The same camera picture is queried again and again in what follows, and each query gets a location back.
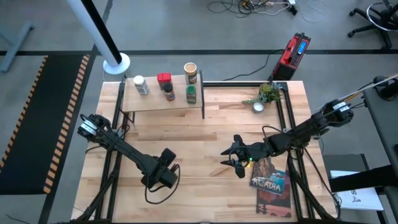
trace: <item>red power box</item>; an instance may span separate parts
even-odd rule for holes
[[[290,80],[299,66],[310,41],[311,38],[305,36],[304,33],[296,33],[287,44],[268,80]]]

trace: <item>office chair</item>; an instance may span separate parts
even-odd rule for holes
[[[353,16],[356,13],[358,13],[363,18],[369,20],[372,24],[349,32],[348,37],[351,38],[357,32],[363,32],[366,30],[377,29],[384,41],[384,46],[382,47],[382,49],[390,49],[392,47],[392,45],[391,45],[390,37],[388,36],[387,32],[398,32],[398,22],[394,21],[392,18],[393,15],[398,10],[398,4],[396,4],[396,5],[388,4],[390,6],[389,9],[383,10],[381,12],[373,9],[373,6],[380,5],[380,4],[384,4],[384,3],[383,2],[374,3],[368,7],[366,12],[364,12],[363,10],[360,10],[358,8],[355,8],[353,11],[351,11],[349,13],[350,16]],[[369,11],[376,13],[377,16],[380,18],[378,19],[375,16],[370,15]]]

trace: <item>white paper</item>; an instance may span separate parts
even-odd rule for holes
[[[331,178],[344,175],[356,174],[353,171],[331,170]],[[359,190],[349,190],[345,192],[337,192],[337,199],[341,199],[341,208],[360,209],[360,210],[384,210],[380,202],[379,196],[374,188],[366,188]]]

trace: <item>wooden table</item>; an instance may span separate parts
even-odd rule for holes
[[[104,83],[97,113],[112,119],[119,83]],[[297,124],[311,115],[302,82],[288,82],[290,99]],[[206,119],[198,110],[148,111],[136,115],[135,125],[127,133],[126,141],[143,153],[159,156],[168,147],[176,153],[175,163],[181,165],[181,181],[175,194],[160,205],[144,200],[141,172],[135,163],[123,157],[114,209],[114,222],[294,222],[297,220],[292,201],[292,218],[256,214],[256,189],[249,186],[250,169],[239,179],[232,167],[220,164],[227,160],[220,152],[230,147],[233,134],[240,134],[244,142],[262,141],[262,125],[279,128],[275,103],[266,106],[261,114],[254,114],[250,106],[241,103],[258,92],[254,87],[205,88]],[[275,131],[267,129],[267,134]],[[325,180],[325,166],[319,145],[311,141],[309,153]],[[81,214],[96,195],[101,182],[105,150],[95,149],[86,155],[72,218]],[[283,156],[273,162],[285,162]],[[315,169],[303,157],[310,190],[333,216],[333,199],[322,185]],[[162,189],[149,195],[159,201],[170,193]],[[305,200],[299,190],[303,214]]]

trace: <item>white candle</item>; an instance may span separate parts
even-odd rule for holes
[[[264,105],[262,103],[254,103],[253,104],[253,112],[261,113],[264,110]]]

